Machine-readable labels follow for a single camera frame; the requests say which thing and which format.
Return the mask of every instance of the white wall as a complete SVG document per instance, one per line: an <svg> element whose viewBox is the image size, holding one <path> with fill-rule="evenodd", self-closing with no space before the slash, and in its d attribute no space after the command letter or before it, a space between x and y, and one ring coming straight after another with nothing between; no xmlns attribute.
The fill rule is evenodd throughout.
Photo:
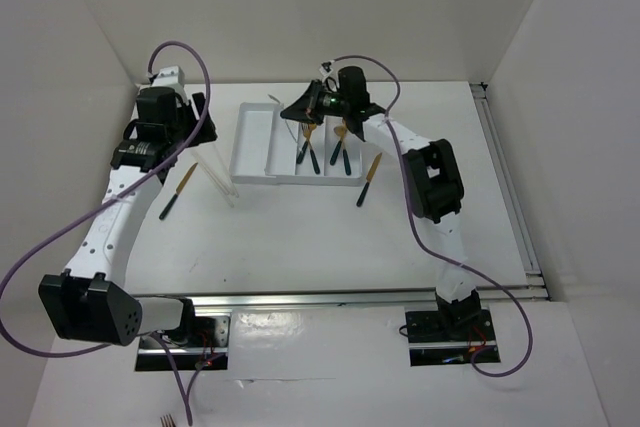
<svg viewBox="0 0 640 427"><path fill-rule="evenodd" d="M223 81L308 80L320 62L347 53L384 59L404 80L488 80L530 2L87 1L128 72L139 76L149 49L177 37ZM172 58L200 78L187 55Z"/></svg>
<svg viewBox="0 0 640 427"><path fill-rule="evenodd" d="M637 425L640 0L535 0L490 105L609 421Z"/></svg>
<svg viewBox="0 0 640 427"><path fill-rule="evenodd" d="M4 275L32 245L99 202L133 86L83 0L0 0L0 10ZM80 234L27 264L2 299L3 320L30 346L51 346L38 282L61 271ZM0 340L2 425L27 424L44 365Z"/></svg>

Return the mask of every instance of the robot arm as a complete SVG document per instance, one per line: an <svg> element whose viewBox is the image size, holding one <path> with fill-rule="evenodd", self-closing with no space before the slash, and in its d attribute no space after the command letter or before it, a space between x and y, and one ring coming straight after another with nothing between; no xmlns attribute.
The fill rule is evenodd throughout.
<svg viewBox="0 0 640 427"><path fill-rule="evenodd" d="M328 74L330 65L323 64L323 69ZM451 144L444 139L421 137L395 120L386 119L384 109L371 103L359 67L341 69L338 79L336 91L325 82L312 81L302 97L281 112L281 117L315 124L322 124L325 115L342 117L349 131L362 141L397 157L387 125L392 123L407 168L411 209L416 217L427 219L428 243L435 252L466 261L459 215L464 187ZM444 323L456 328L475 318L480 313L480 298L471 276L444 261L437 269L436 299Z"/></svg>
<svg viewBox="0 0 640 427"><path fill-rule="evenodd" d="M204 96L193 96L199 116ZM127 197L119 194L158 166L196 125L178 67L163 69L136 98L137 119L125 129L113 153L103 202L118 201L93 221L80 248L62 274L45 275L38 293L58 336L64 339L128 345L139 332L189 330L193 304L187 300L141 301L124 291L125 273L140 226L169 169L149 179ZM217 139L208 119L190 146Z"/></svg>

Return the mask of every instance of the fork tines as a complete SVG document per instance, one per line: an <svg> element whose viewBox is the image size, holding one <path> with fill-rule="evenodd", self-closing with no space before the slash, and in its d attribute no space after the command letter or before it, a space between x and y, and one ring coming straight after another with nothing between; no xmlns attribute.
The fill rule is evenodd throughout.
<svg viewBox="0 0 640 427"><path fill-rule="evenodd" d="M160 422L162 423L162 427L176 427L176 423L171 415L163 415L160 417Z"/></svg>

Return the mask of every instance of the white floor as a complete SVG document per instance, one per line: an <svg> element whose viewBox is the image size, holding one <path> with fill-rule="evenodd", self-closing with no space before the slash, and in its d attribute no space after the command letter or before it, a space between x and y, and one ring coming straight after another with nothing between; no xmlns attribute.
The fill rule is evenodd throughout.
<svg viewBox="0 0 640 427"><path fill-rule="evenodd" d="M507 379L466 366L410 367L400 307L236 313L229 370L203 373L195 426L606 427L567 308L525 304L535 333L529 364ZM510 303L493 304L503 364L526 346ZM67 350L56 340L53 350ZM136 346L50 360L29 427L186 426L171 372L135 373ZM191 373L182 374L188 381Z"/></svg>
<svg viewBox="0 0 640 427"><path fill-rule="evenodd" d="M305 84L215 85L211 114L225 160L242 102L296 100ZM369 85L385 106L395 87ZM189 86L189 92L203 91ZM394 117L454 147L465 197L462 238L469 263L496 280L524 285L518 251L478 114L464 82L403 84ZM207 158L215 155L204 146ZM377 150L365 145L365 169ZM158 220L194 158L185 152L142 226L127 271L131 293L301 292L435 286L434 261L411 237L399 167L384 156L363 208L360 187L239 185L230 208L196 170L171 214Z"/></svg>

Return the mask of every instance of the black handle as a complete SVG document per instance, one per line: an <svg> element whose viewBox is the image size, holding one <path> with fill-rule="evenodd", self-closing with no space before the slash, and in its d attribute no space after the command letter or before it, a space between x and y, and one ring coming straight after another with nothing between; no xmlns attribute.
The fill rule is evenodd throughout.
<svg viewBox="0 0 640 427"><path fill-rule="evenodd" d="M329 161L329 165L336 165L336 161L338 160L338 154L340 153L340 148L342 147L342 141L339 140L336 144L336 148L333 149L333 154L331 154L331 160Z"/></svg>
<svg viewBox="0 0 640 427"><path fill-rule="evenodd" d="M362 207L362 204L364 202L364 198L367 196L367 191L368 190L369 190L369 182L364 184L364 187L362 188L362 192L360 192L360 197L358 197L358 201L356 202L356 205L358 207Z"/></svg>
<svg viewBox="0 0 640 427"><path fill-rule="evenodd" d="M301 164L302 161L304 160L304 154L307 153L307 147L309 147L309 141L306 140L304 142L304 145L302 146L302 150L300 150L300 153L298 154L298 157L296 157L296 164Z"/></svg>
<svg viewBox="0 0 640 427"><path fill-rule="evenodd" d="M316 159L316 153L311 149L309 154L311 154L311 162L313 162L313 171L316 175L320 175L320 166L318 165L318 159Z"/></svg>
<svg viewBox="0 0 640 427"><path fill-rule="evenodd" d="M162 212L160 212L160 217L158 217L160 220L164 220L164 218L169 215L169 211L171 210L171 207L173 207L173 204L176 203L176 200L178 200L178 194L173 194L173 197L171 197L167 206L162 209Z"/></svg>
<svg viewBox="0 0 640 427"><path fill-rule="evenodd" d="M351 175L351 162L349 162L349 154L347 154L347 149L342 151L342 159L344 160L344 173L347 175Z"/></svg>

